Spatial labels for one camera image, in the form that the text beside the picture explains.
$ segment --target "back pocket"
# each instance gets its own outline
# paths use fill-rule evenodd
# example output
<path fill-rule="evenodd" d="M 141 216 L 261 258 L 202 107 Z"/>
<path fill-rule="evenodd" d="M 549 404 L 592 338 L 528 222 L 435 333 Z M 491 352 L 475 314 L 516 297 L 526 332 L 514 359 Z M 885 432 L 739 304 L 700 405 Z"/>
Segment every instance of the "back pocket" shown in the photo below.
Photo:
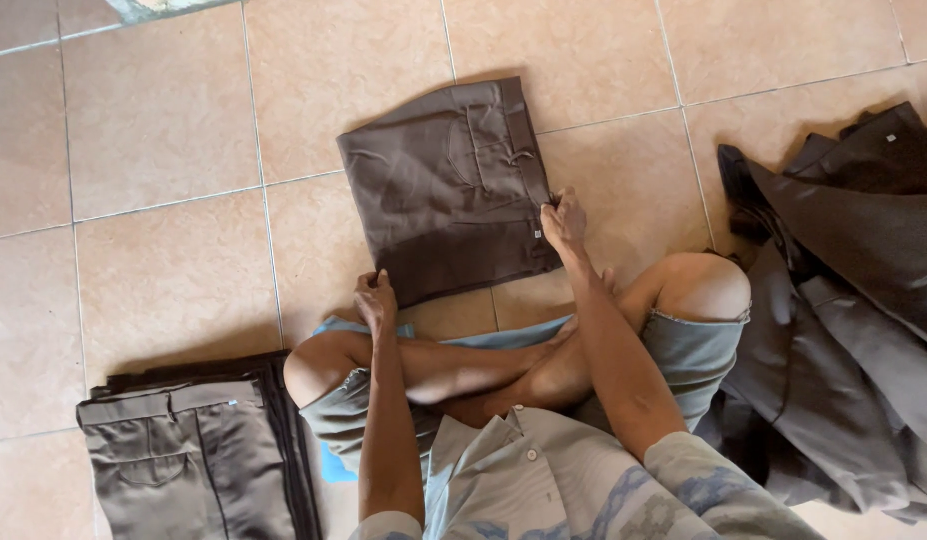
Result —
<path fill-rule="evenodd" d="M 118 463 L 120 478 L 132 485 L 165 485 L 187 468 L 186 453 Z"/>

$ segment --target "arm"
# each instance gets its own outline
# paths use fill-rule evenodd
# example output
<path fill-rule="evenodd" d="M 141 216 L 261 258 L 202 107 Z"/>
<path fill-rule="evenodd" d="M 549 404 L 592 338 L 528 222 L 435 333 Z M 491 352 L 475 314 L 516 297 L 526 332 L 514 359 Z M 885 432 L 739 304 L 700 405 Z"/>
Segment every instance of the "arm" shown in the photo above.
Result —
<path fill-rule="evenodd" d="M 360 520 L 380 512 L 409 514 L 423 527 L 421 454 L 404 388 L 397 299 L 386 270 L 361 276 L 357 306 L 373 335 L 370 409 L 360 462 Z"/>
<path fill-rule="evenodd" d="M 559 206 L 544 204 L 543 230 L 560 254 L 577 302 L 580 340 L 593 387 L 614 434 L 643 462 L 664 436 L 686 432 L 684 415 L 661 370 L 627 323 L 584 248 L 587 214 L 573 188 Z"/>

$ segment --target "person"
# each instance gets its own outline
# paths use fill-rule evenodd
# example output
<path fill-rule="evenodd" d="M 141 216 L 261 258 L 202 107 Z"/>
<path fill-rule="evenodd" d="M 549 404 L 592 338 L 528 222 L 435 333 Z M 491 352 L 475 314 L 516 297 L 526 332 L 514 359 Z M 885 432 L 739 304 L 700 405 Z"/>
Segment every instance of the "person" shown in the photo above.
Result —
<path fill-rule="evenodd" d="M 326 331 L 287 360 L 313 433 L 358 472 L 351 538 L 819 538 L 691 433 L 749 318 L 733 263 L 672 254 L 616 294 L 572 188 L 545 204 L 577 313 L 546 342 L 479 350 L 398 338 L 386 270 L 360 276 L 370 335 Z"/>

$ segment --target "belt loop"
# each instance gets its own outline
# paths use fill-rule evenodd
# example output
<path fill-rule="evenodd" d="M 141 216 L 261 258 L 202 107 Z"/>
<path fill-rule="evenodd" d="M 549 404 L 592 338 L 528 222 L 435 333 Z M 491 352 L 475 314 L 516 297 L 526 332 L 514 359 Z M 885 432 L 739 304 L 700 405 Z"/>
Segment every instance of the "belt loop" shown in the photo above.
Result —
<path fill-rule="evenodd" d="M 174 403 L 171 399 L 171 393 L 167 392 L 167 414 L 169 414 L 169 419 L 173 423 L 177 423 L 177 414 L 174 413 Z"/>

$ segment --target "gray shorts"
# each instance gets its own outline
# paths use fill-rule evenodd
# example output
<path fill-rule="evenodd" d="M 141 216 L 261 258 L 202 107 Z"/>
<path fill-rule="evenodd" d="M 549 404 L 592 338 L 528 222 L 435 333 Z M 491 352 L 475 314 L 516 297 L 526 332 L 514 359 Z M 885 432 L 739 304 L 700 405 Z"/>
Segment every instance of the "gray shorts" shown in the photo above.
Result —
<path fill-rule="evenodd" d="M 710 400 L 721 381 L 734 367 L 737 342 L 749 320 L 745 316 L 739 322 L 692 323 L 654 310 L 640 332 L 641 341 L 670 386 L 691 432 L 710 408 Z M 360 468 L 364 427 L 371 404 L 370 372 L 367 368 L 353 370 L 343 384 L 300 410 L 316 438 L 326 442 L 343 466 L 354 472 Z M 410 413 L 426 472 L 443 415 L 422 406 L 411 406 Z M 565 413 L 613 433 L 596 395 Z"/>

